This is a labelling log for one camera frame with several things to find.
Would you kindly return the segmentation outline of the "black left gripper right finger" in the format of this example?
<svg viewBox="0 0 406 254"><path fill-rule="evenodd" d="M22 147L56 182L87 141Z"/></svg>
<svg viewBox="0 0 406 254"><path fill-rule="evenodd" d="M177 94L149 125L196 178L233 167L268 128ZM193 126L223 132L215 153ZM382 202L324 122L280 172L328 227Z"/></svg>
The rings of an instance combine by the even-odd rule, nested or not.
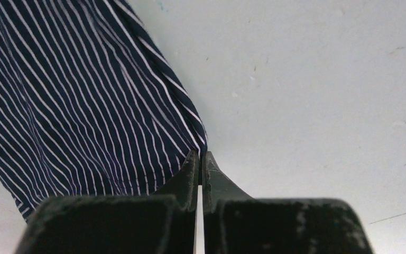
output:
<svg viewBox="0 0 406 254"><path fill-rule="evenodd" d="M253 198L201 161L206 253L372 253L349 204L333 198Z"/></svg>

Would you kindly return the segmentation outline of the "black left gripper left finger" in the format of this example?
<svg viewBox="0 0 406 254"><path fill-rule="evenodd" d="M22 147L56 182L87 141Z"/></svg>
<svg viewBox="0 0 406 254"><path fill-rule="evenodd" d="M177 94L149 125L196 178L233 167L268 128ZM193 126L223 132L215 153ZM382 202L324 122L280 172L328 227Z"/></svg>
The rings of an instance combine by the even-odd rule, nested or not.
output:
<svg viewBox="0 0 406 254"><path fill-rule="evenodd" d="M191 151L152 195L48 198L16 253L195 253L198 170Z"/></svg>

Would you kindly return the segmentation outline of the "navy striped boxer underwear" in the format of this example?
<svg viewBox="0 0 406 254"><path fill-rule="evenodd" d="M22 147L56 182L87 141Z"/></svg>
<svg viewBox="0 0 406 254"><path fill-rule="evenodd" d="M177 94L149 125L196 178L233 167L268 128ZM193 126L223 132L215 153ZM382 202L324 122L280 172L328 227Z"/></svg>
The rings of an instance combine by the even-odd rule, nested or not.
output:
<svg viewBox="0 0 406 254"><path fill-rule="evenodd" d="M0 181L25 220L51 196L150 195L207 134L128 1L0 1Z"/></svg>

